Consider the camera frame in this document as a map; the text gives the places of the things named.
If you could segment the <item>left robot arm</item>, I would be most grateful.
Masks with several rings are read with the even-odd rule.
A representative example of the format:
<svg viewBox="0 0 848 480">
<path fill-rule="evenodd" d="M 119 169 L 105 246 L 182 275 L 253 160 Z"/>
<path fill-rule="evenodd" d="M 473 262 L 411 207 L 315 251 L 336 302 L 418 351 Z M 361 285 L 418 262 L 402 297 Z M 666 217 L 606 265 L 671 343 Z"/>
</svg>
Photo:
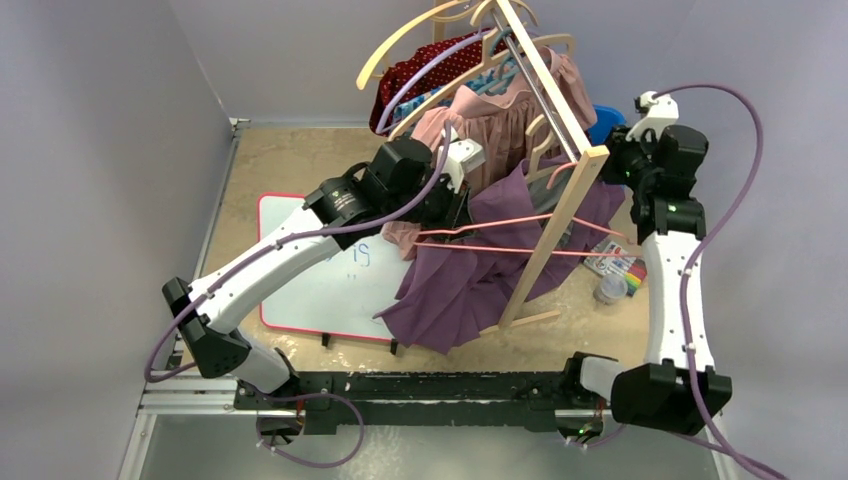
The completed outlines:
<svg viewBox="0 0 848 480">
<path fill-rule="evenodd" d="M 232 374 L 272 408 L 297 399 L 286 355 L 240 329 L 266 298 L 314 265 L 390 221 L 450 228 L 467 208 L 471 172 L 485 162 L 482 147 L 449 132 L 431 148 L 419 140 L 383 143 L 369 162 L 323 181 L 273 232 L 236 259 L 193 281 L 174 277 L 161 288 L 177 331 L 206 379 Z"/>
</svg>

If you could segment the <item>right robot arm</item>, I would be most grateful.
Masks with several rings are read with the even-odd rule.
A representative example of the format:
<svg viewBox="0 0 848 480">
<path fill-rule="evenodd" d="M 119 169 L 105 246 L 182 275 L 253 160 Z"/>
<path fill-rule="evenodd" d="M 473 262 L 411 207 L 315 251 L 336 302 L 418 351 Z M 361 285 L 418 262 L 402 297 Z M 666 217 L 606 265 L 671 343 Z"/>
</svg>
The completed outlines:
<svg viewBox="0 0 848 480">
<path fill-rule="evenodd" d="M 630 216 L 651 283 L 647 349 L 643 364 L 630 369 L 577 352 L 566 363 L 561 392 L 576 407 L 604 399 L 620 424 L 694 436 L 733 393 L 731 378 L 715 370 L 703 321 L 706 216 L 691 192 L 709 143 L 683 125 L 635 137 L 616 126 L 605 145 L 611 157 L 601 179 L 632 192 Z"/>
</svg>

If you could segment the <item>plain wooden hanger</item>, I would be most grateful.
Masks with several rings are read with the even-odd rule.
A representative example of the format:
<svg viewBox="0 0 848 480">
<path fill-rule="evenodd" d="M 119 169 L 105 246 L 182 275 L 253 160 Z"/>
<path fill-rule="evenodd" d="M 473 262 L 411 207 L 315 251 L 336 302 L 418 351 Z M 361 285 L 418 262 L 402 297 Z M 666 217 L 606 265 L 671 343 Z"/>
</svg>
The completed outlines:
<svg viewBox="0 0 848 480">
<path fill-rule="evenodd" d="M 525 130 L 525 144 L 528 148 L 528 168 L 525 174 L 527 184 L 553 174 L 559 167 L 558 164 L 546 168 L 539 167 L 542 157 L 559 145 L 549 120 L 544 114 L 538 115 L 529 123 Z"/>
</svg>

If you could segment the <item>purple pleated skirt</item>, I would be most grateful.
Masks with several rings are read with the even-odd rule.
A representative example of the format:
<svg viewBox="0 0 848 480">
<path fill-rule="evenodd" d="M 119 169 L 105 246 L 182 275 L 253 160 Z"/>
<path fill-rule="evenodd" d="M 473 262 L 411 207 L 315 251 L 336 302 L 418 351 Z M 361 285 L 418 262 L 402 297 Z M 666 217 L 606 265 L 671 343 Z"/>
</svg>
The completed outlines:
<svg viewBox="0 0 848 480">
<path fill-rule="evenodd" d="M 528 160 L 469 202 L 472 224 L 537 215 L 532 211 L 525 174 Z M 389 222 L 383 238 L 398 246 L 409 268 L 395 294 L 396 303 L 378 313 L 391 335 L 405 346 L 419 345 L 442 354 L 479 337 L 496 325 L 538 241 L 486 238 L 480 233 L 452 241 L 410 245 L 423 227 Z"/>
</svg>

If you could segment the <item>pink wire hanger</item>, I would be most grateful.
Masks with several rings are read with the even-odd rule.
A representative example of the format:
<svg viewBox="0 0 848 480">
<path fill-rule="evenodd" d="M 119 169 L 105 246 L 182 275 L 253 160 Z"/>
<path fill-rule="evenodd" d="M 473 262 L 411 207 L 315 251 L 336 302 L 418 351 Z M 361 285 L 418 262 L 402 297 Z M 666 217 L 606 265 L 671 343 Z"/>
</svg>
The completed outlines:
<svg viewBox="0 0 848 480">
<path fill-rule="evenodd" d="M 573 170 L 576 166 L 575 162 L 565 163 L 555 167 L 550 167 L 541 172 L 541 176 L 537 180 L 546 180 L 546 192 L 551 193 L 555 186 L 564 187 L 566 184 L 565 171 Z M 416 231 L 414 236 L 411 236 L 409 244 L 422 246 L 425 241 L 433 242 L 452 242 L 466 235 L 468 238 L 478 236 L 480 233 L 484 237 L 490 237 L 492 241 L 495 239 L 523 239 L 526 245 L 529 245 L 530 240 L 538 241 L 541 238 L 543 225 L 545 222 L 554 217 L 553 213 L 539 214 L 529 217 L 511 218 L 498 220 L 487 223 L 471 224 L 459 227 L 453 230 L 421 230 Z M 593 223 L 577 217 L 573 217 L 566 224 L 569 227 L 582 227 L 590 232 L 599 232 L 602 236 L 613 236 L 624 239 L 627 244 L 634 245 L 635 241 L 628 235 L 619 231 L 611 230 L 606 225 Z"/>
</svg>

